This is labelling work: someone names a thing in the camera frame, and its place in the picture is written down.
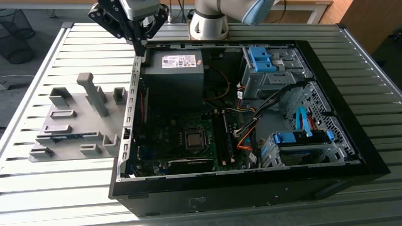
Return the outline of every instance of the slatted table surface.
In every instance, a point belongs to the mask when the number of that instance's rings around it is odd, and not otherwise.
[[[61,30],[0,142],[0,225],[401,225],[401,92],[350,37],[334,25],[232,25],[233,40],[308,40],[372,138],[392,174],[318,202],[138,219],[110,200],[113,159],[31,163],[28,152],[50,110],[53,87],[93,72],[103,91],[127,87],[134,50],[95,24]],[[157,40],[186,40],[187,26],[166,25]]]

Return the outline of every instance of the sticker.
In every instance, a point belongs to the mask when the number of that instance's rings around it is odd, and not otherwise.
[[[276,65],[285,65],[282,60],[273,60],[273,63],[274,63]]]
[[[244,100],[244,92],[238,91],[238,98]]]
[[[203,208],[206,207],[206,202],[207,202],[207,197],[189,198],[187,206],[191,209]]]
[[[253,154],[253,152],[250,152],[249,158],[254,163],[257,163],[257,156]]]
[[[197,67],[195,55],[175,55],[162,58],[162,68]]]

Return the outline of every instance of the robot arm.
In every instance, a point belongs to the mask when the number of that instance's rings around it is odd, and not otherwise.
[[[89,16],[117,38],[125,37],[137,56],[143,57],[147,40],[169,18],[169,7],[159,0],[98,0]],[[145,26],[149,16],[154,16],[154,21]]]
[[[260,23],[278,0],[197,0],[190,35],[197,40],[222,40],[229,35],[227,17],[246,24]],[[169,7],[159,0],[98,0],[90,18],[134,45],[137,56],[146,54],[147,40],[154,37],[169,18]],[[149,26],[146,17],[154,16]]]

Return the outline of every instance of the mesh trash bin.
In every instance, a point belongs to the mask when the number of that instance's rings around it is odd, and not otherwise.
[[[0,9],[0,24],[18,39],[28,39],[35,35],[22,9]]]
[[[8,24],[8,28],[16,29],[16,25]],[[23,64],[33,60],[34,50],[28,42],[14,36],[0,23],[0,55],[12,64]]]

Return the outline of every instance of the ram slot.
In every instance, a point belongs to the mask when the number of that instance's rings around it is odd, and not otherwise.
[[[234,162],[233,136],[229,130],[226,113],[213,113],[214,140],[219,165],[226,166]]]

